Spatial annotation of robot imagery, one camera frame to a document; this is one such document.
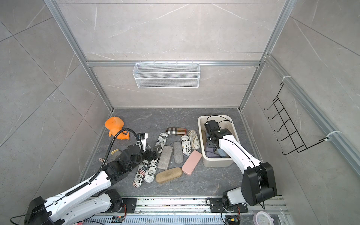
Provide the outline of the beige plastic storage bin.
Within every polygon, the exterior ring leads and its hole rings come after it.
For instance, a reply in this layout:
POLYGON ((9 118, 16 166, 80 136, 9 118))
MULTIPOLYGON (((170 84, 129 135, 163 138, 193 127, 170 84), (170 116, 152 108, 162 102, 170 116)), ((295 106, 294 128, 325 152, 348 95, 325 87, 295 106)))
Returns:
POLYGON ((204 124, 210 120, 215 120, 216 122, 219 122, 219 125, 221 128, 226 128, 228 129, 233 136, 235 137, 235 139, 239 142, 239 138, 236 132, 236 128, 234 126, 233 120, 230 116, 227 115, 214 115, 214 116, 200 116, 198 118, 198 128, 199 128, 199 141, 201 143, 201 152, 202 152, 202 157, 203 157, 203 164, 205 167, 208 168, 216 168, 216 167, 229 167, 232 163, 233 160, 230 157, 227 158, 208 158, 205 155, 205 148, 203 146, 203 141, 202 141, 202 134, 201 131, 204 130, 206 132, 206 129, 204 127, 204 124))

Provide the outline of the purple case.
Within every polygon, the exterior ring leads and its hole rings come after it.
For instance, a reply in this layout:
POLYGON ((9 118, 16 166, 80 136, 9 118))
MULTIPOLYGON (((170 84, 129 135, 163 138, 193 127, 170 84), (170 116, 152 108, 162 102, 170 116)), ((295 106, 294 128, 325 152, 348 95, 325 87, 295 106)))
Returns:
POLYGON ((205 155, 208 158, 221 158, 221 156, 214 151, 214 148, 208 146, 205 148, 205 155))

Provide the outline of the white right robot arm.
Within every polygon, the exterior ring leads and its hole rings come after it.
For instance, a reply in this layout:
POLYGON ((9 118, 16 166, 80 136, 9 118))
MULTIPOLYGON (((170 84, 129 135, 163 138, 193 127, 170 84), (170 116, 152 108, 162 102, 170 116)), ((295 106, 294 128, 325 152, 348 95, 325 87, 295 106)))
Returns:
POLYGON ((250 206, 260 204, 278 195, 274 169, 268 162, 253 157, 236 140, 233 133, 220 126, 220 122, 208 116, 204 123, 207 141, 214 150, 223 150, 238 166, 242 173, 241 186, 226 191, 222 201, 225 207, 247 203, 250 206))

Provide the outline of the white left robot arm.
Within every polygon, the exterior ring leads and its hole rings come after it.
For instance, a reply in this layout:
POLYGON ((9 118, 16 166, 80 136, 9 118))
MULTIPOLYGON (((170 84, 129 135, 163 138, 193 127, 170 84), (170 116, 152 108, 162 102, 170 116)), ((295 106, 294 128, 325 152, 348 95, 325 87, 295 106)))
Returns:
POLYGON ((23 215, 25 225, 72 225, 98 213, 116 213, 125 203, 111 187, 126 178, 144 160, 157 159, 160 147, 147 147, 147 134, 124 128, 111 140, 100 168, 89 179, 53 197, 33 199, 23 215), (133 134, 136 143, 128 146, 113 161, 107 162, 113 144, 123 132, 133 134))

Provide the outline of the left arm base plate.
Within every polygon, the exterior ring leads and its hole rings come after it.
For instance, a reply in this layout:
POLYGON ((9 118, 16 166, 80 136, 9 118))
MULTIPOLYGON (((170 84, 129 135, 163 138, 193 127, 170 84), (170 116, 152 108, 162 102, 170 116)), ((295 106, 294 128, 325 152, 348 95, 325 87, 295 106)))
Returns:
POLYGON ((113 204, 112 213, 135 213, 137 198, 123 198, 113 204))

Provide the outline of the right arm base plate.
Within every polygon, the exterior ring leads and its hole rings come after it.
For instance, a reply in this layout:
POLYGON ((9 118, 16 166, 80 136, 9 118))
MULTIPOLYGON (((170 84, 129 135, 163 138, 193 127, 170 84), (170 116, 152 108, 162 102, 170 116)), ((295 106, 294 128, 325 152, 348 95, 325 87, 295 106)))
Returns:
POLYGON ((248 207, 246 203, 231 204, 227 202, 222 197, 209 197, 206 199, 207 205, 210 207, 211 213, 220 213, 220 212, 248 212, 248 207))

